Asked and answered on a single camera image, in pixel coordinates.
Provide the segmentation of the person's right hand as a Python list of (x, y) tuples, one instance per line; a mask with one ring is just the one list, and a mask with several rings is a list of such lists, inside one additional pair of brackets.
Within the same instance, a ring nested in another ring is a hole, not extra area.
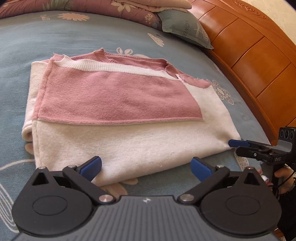
[(257, 172), (274, 196), (284, 194), (295, 187), (295, 171), (286, 164), (275, 166), (262, 164)]

